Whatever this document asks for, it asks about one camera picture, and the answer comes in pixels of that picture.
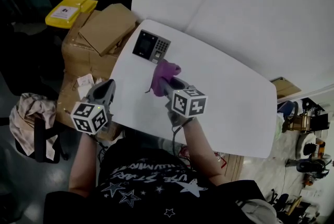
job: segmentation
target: person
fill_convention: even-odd
[[[97,187],[96,142],[82,134],[68,192],[47,194],[44,223],[276,223],[275,210],[254,181],[226,180],[198,120],[183,129],[196,172],[167,151],[123,138],[105,153]]]

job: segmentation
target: beige cloth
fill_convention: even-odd
[[[56,103],[41,95],[23,93],[20,101],[11,110],[9,128],[27,156],[34,152],[35,117],[45,121],[46,129],[51,128],[56,117]],[[46,157],[51,160],[55,155],[52,146],[57,138],[58,135],[55,135],[46,140]]]

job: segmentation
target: person's left arm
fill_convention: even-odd
[[[97,143],[82,133],[69,177],[68,191],[87,197],[96,185]]]

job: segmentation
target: person's right arm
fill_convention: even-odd
[[[216,186],[227,183],[198,120],[193,119],[183,127],[183,130],[194,167]]]

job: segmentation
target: yellow lid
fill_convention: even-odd
[[[98,1],[94,0],[63,0],[45,18],[48,26],[69,29],[79,13],[91,13]]]

